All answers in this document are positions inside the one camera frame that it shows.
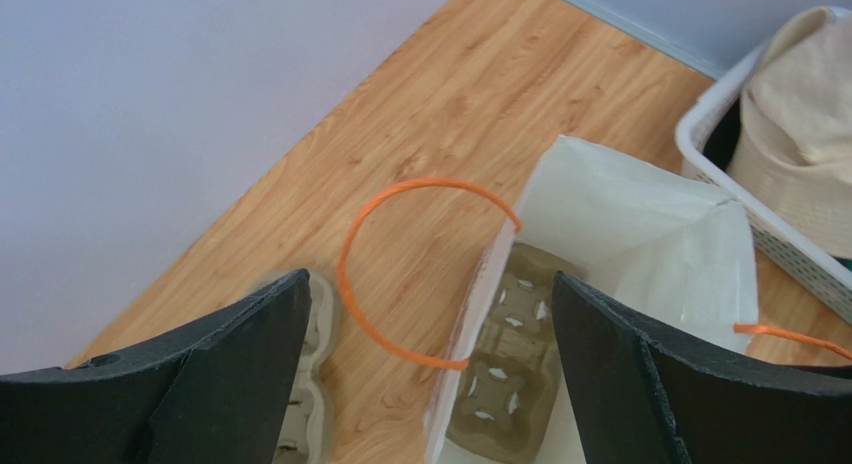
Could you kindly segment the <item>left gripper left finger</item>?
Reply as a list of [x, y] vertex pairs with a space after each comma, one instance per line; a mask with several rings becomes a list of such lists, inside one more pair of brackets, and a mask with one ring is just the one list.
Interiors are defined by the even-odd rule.
[[5, 463], [269, 463], [306, 335], [306, 270], [73, 369], [1, 379]]

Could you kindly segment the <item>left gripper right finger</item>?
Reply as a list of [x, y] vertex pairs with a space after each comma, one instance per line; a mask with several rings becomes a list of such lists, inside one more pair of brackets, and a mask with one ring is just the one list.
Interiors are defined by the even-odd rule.
[[589, 463], [847, 463], [851, 370], [760, 361], [557, 273], [555, 335]]

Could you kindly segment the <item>pulp cup carrier tray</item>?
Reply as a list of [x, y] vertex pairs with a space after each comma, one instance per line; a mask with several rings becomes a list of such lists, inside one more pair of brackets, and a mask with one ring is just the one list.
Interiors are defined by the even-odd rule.
[[458, 387], [442, 463], [532, 463], [563, 374], [552, 286], [564, 259], [528, 244], [509, 254]]

